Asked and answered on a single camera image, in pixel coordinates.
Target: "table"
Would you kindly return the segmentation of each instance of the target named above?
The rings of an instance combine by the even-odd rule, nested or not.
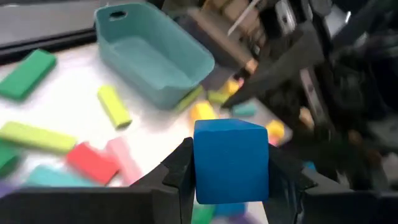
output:
[[[0,79],[16,64],[0,67]],[[123,102],[133,118],[124,131],[116,131],[97,99],[101,85],[116,86]],[[276,117],[257,100],[257,114],[247,119],[252,123],[266,125]],[[34,126],[60,131],[78,137],[78,142],[89,141],[103,149],[108,140],[124,136],[131,148],[131,156],[138,163],[143,175],[150,172],[168,156],[182,140],[192,135],[188,111],[180,114],[161,111],[148,104],[133,89],[128,87],[115,72],[103,64],[96,44],[57,53],[57,66],[42,81],[27,101],[17,104],[0,98],[0,126],[15,120]],[[287,130],[286,138],[291,136]],[[62,157],[51,153],[27,149],[23,163],[9,180],[20,184],[37,165],[46,164],[56,169],[67,170]],[[110,186],[119,186],[115,178]],[[267,223],[262,203],[249,203],[248,214],[255,223]],[[228,223],[217,219],[213,223]]]

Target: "teal plastic basket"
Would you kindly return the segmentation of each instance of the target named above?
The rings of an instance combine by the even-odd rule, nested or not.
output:
[[[99,54],[160,109],[172,109],[214,67],[213,56],[149,3],[95,13]]]

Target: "red block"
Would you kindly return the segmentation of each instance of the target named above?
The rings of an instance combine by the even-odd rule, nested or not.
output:
[[[104,185],[119,170],[119,166],[111,157],[92,150],[87,142],[83,142],[71,150],[67,154],[67,162],[82,175]]]

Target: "colorful blocks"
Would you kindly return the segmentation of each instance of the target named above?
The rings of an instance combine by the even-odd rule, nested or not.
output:
[[[102,86],[98,90],[98,98],[116,129],[130,125],[130,114],[113,87]]]
[[[256,114],[257,108],[253,102],[242,103],[232,107],[232,115],[240,117],[254,116]]]
[[[229,79],[223,87],[223,93],[229,96],[235,94],[238,90],[239,90],[239,83],[233,79]]]
[[[244,203],[219,204],[215,206],[215,217],[231,217],[236,215],[242,215],[246,211],[246,205]]]
[[[25,185],[49,187],[97,187],[98,185],[71,172],[61,172],[46,166],[37,166]]]
[[[195,122],[201,119],[217,119],[217,115],[213,110],[213,107],[208,101],[202,101],[196,103],[191,109],[191,119]]]
[[[268,137],[264,127],[238,119],[197,121],[193,153],[199,203],[268,198]]]
[[[207,92],[207,99],[210,103],[223,104],[226,100],[228,100],[229,95],[224,93],[219,93],[217,91],[210,90]]]
[[[0,83],[0,95],[24,100],[53,69],[55,61],[55,56],[44,50],[33,51]]]
[[[130,156],[130,149],[123,138],[108,141],[106,151],[118,163],[123,182],[131,185],[141,178],[141,170]]]
[[[15,170],[19,153],[13,145],[0,141],[0,177],[5,177]]]
[[[266,126],[268,131],[268,138],[282,139],[285,136],[284,124],[280,121],[272,120]]]
[[[175,107],[175,111],[176,112],[181,112],[182,110],[184,110],[186,107],[189,106],[189,104],[194,102],[195,99],[198,98],[198,96],[201,93],[203,93],[203,87],[202,86],[198,86],[196,89],[191,91],[184,99],[182,99],[178,103],[178,105]]]
[[[87,178],[107,184],[119,170],[114,160],[91,149],[87,142],[67,154],[67,162]]]
[[[0,138],[61,153],[70,151],[76,144],[76,138],[73,136],[15,121],[7,122],[0,129]]]

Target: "blue cube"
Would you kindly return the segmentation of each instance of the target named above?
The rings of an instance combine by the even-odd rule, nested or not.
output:
[[[268,198],[268,135],[239,119],[199,120],[193,134],[197,200],[201,204]]]
[[[243,215],[246,211],[246,205],[244,203],[229,203],[216,205],[214,211],[215,217],[232,217]]]

